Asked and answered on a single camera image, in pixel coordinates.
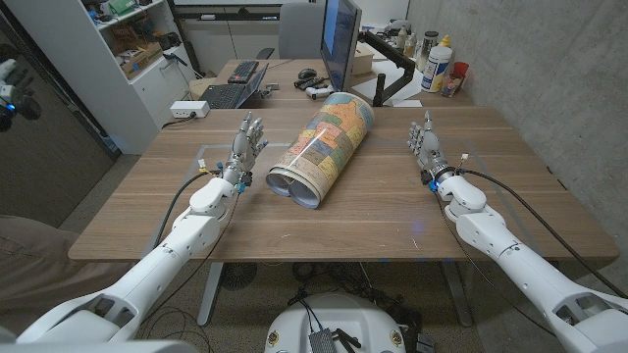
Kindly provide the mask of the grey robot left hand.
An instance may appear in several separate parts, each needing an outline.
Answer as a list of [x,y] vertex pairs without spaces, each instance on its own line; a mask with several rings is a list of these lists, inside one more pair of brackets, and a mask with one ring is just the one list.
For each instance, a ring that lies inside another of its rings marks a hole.
[[241,181],[247,181],[247,186],[251,184],[250,174],[256,158],[268,144],[268,140],[262,138],[263,128],[261,118],[254,120],[251,112],[246,114],[234,137],[232,150],[223,171],[224,180],[231,184]]

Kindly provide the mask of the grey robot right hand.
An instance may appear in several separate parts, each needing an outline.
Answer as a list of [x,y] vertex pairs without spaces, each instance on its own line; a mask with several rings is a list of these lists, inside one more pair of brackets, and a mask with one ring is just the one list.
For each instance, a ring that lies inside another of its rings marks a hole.
[[454,168],[446,161],[441,143],[433,131],[430,111],[425,112],[422,126],[411,123],[407,144],[417,159],[423,185],[437,189],[446,178],[453,176]]

